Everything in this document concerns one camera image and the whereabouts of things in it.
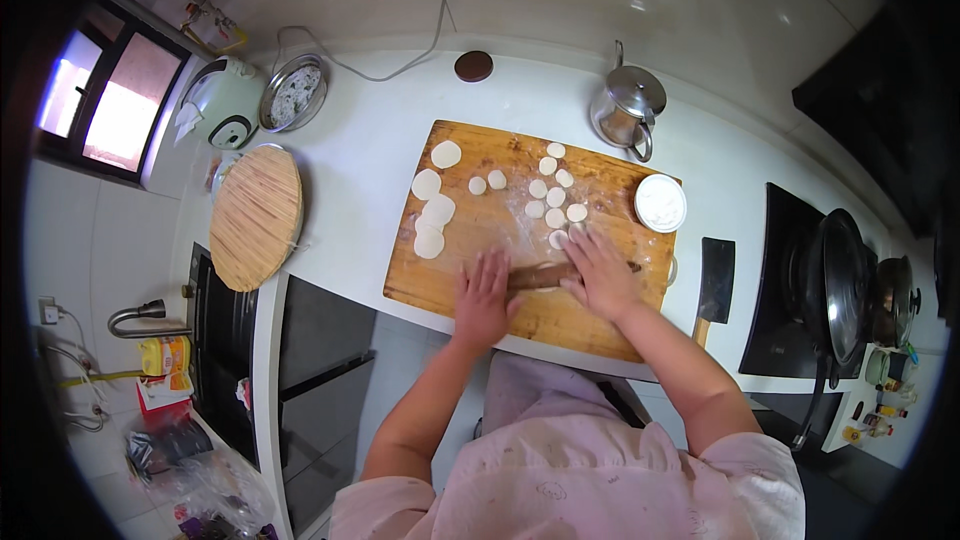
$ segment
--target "electrical outlet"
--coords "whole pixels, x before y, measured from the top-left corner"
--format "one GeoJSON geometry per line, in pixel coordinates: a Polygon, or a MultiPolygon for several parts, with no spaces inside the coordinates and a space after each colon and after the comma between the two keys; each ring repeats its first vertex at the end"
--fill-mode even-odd
{"type": "Polygon", "coordinates": [[[40,323],[43,325],[56,325],[60,315],[57,311],[57,299],[53,296],[39,296],[36,304],[40,307],[40,323]]]}

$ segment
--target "wooden cutting board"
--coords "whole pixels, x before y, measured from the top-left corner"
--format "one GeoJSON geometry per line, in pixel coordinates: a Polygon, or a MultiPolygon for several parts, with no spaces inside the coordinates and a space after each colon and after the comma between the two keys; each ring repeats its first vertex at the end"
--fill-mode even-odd
{"type": "Polygon", "coordinates": [[[292,154],[275,144],[247,152],[223,178],[210,215],[210,259],[238,293],[277,273],[300,235],[304,193],[292,154]]]}
{"type": "MultiPolygon", "coordinates": [[[[414,221],[426,202],[408,193],[383,295],[452,318],[454,275],[462,263],[471,264],[477,252],[495,244],[506,246],[515,267],[566,261],[566,253],[547,241],[552,230],[546,222],[531,219],[523,211],[533,200],[528,191],[531,181],[542,179],[548,188],[559,186],[552,175],[541,175],[538,169],[549,144],[547,139],[489,127],[435,121],[410,178],[412,182],[413,176],[425,168],[437,171],[442,180],[440,192],[452,198],[457,209],[443,229],[443,251],[437,258],[420,258],[413,248],[417,234],[414,221]],[[438,170],[430,161],[430,151],[444,140],[455,142],[462,158],[452,167],[438,170]],[[486,179],[493,170],[506,174],[507,187],[487,187],[480,196],[471,194],[467,189],[470,179],[475,175],[486,179]]],[[[642,270],[634,274],[637,290],[644,302],[659,309],[676,233],[648,230],[633,207],[637,186],[656,171],[574,146],[567,146],[566,155],[558,161],[558,169],[566,169],[575,180],[566,189],[563,209],[573,202],[586,205],[586,223],[603,230],[628,259],[642,265],[642,270]]],[[[616,327],[591,315],[565,290],[526,294],[526,304],[510,326],[511,334],[602,357],[642,362],[616,327]]]]}

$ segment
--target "window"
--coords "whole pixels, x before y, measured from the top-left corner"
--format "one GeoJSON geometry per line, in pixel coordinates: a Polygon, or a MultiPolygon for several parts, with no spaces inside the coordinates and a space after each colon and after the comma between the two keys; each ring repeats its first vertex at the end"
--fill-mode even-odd
{"type": "Polygon", "coordinates": [[[94,4],[54,64],[37,113],[40,154],[139,183],[190,53],[108,0],[94,4]]]}

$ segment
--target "round bamboo lid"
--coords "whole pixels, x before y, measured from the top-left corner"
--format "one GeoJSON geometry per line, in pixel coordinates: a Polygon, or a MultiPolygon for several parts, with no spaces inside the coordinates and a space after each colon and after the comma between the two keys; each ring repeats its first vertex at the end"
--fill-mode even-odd
{"type": "Polygon", "coordinates": [[[304,192],[292,154],[275,144],[247,152],[223,179],[210,217],[210,258],[239,293],[277,273],[300,234],[304,192]]]}

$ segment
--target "rice cooker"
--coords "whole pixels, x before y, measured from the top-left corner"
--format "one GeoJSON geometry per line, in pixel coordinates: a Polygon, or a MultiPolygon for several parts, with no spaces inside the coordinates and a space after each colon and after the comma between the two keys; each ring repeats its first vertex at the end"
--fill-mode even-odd
{"type": "Polygon", "coordinates": [[[267,78],[256,67],[222,56],[200,69],[183,94],[177,124],[221,150],[237,150],[257,130],[267,78]]]}

